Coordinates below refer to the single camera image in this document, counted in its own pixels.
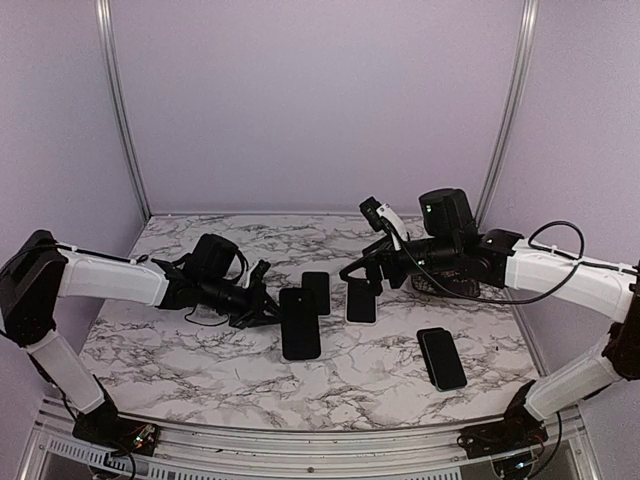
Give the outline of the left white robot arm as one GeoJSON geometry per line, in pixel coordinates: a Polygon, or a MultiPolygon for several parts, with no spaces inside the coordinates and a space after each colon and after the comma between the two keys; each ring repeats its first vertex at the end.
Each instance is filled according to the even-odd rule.
{"type": "Polygon", "coordinates": [[[280,308],[264,276],[232,241],[205,234],[174,260],[124,258],[55,240],[35,231],[1,268],[1,333],[23,350],[44,379],[83,416],[106,445],[125,438],[126,423],[109,393],[60,332],[54,318],[67,299],[121,301],[158,310],[206,307],[236,329],[274,325],[280,308]]]}

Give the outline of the black phone with camera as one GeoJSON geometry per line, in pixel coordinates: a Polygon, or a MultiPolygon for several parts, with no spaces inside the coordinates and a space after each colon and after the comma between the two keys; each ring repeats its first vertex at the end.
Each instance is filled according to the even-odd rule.
{"type": "Polygon", "coordinates": [[[279,292],[282,354],[288,361],[315,360],[321,355],[319,318],[311,290],[284,288],[279,292]]]}

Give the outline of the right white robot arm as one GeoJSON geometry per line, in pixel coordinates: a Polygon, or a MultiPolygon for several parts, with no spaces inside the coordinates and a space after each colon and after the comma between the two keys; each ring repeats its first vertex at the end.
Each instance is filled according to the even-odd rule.
{"type": "Polygon", "coordinates": [[[557,328],[559,334],[603,324],[599,333],[580,335],[582,352],[513,398],[495,428],[502,446],[519,446],[533,433],[534,423],[612,384],[638,380],[638,267],[586,256],[583,232],[566,220],[548,222],[528,236],[504,229],[481,232],[466,193],[458,188],[424,193],[419,205],[426,232],[422,239],[411,238],[389,205],[373,197],[360,204],[370,227],[383,236],[340,271],[349,290],[376,298],[385,285],[398,289],[409,277],[422,275],[446,296],[463,299],[463,293],[438,278],[453,273],[508,290],[508,306],[542,312],[546,301],[557,304],[556,314],[574,316],[557,328]]]}

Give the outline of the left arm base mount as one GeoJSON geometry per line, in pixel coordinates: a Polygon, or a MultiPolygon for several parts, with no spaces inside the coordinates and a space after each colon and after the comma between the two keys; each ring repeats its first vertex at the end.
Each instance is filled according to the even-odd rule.
{"type": "Polygon", "coordinates": [[[156,424],[121,417],[110,400],[88,414],[79,412],[72,431],[76,439],[144,456],[154,454],[159,433],[156,424]]]}

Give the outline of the black phone teal edge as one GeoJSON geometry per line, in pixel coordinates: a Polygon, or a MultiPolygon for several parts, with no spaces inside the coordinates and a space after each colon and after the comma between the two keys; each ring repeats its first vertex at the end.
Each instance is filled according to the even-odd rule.
{"type": "Polygon", "coordinates": [[[462,362],[449,331],[429,336],[425,353],[437,390],[445,392],[467,385],[462,362]]]}

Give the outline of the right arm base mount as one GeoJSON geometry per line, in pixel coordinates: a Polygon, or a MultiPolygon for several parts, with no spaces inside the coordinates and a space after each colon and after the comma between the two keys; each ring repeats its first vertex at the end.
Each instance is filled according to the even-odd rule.
{"type": "Polygon", "coordinates": [[[543,421],[534,418],[525,408],[526,395],[534,383],[531,380],[516,392],[501,420],[460,430],[457,445],[465,450],[468,459],[543,445],[548,440],[543,421]]]}

